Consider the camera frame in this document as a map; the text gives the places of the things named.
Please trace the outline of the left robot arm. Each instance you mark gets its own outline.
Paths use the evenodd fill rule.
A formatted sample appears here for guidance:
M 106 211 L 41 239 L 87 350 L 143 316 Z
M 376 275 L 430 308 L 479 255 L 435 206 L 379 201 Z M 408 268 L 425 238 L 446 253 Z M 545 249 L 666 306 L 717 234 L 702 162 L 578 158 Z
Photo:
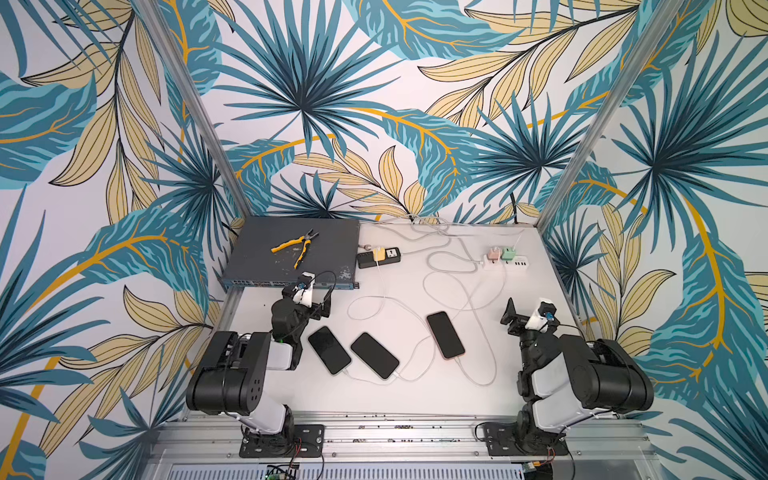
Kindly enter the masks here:
M 265 393 L 266 374 L 296 370 L 306 327 L 330 315 L 334 288 L 329 287 L 320 302 L 314 300 L 313 289 L 311 276 L 285 287 L 271 306 L 268 332 L 215 333 L 187 386 L 187 408 L 232 418 L 248 434 L 292 440 L 292 410 Z

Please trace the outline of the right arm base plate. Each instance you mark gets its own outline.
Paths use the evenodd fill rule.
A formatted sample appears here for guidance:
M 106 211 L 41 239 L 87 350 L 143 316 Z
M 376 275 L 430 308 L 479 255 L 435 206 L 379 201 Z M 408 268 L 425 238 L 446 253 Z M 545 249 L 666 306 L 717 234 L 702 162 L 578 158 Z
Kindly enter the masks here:
M 518 425 L 502 422 L 482 422 L 475 426 L 475 436 L 486 446 L 491 457 L 558 457 L 568 453 L 563 434 L 523 432 Z

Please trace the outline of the black phone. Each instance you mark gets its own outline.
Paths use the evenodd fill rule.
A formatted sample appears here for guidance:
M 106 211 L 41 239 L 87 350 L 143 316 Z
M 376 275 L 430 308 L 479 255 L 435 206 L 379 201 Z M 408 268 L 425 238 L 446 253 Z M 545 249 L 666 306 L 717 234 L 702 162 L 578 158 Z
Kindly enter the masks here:
M 382 380 L 388 380 L 400 365 L 399 360 L 367 332 L 359 335 L 350 348 Z

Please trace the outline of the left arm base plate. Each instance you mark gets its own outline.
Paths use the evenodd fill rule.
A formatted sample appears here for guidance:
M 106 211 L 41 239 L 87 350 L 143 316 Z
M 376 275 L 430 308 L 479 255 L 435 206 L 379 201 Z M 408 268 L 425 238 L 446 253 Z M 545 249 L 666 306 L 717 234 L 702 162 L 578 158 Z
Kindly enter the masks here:
M 297 424 L 273 435 L 242 426 L 241 433 L 240 458 L 320 458 L 323 455 L 325 426 L 322 424 Z

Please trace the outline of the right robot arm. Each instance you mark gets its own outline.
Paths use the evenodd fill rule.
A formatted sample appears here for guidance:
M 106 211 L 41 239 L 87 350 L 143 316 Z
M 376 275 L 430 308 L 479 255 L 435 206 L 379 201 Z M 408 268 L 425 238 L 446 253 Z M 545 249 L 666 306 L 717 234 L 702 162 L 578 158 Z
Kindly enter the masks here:
M 523 315 L 509 299 L 500 320 L 519 339 L 517 387 L 525 401 L 516 421 L 520 443 L 557 440 L 599 414 L 646 411 L 654 401 L 649 377 L 617 341 L 558 334 L 556 313 L 553 303 L 542 300 Z

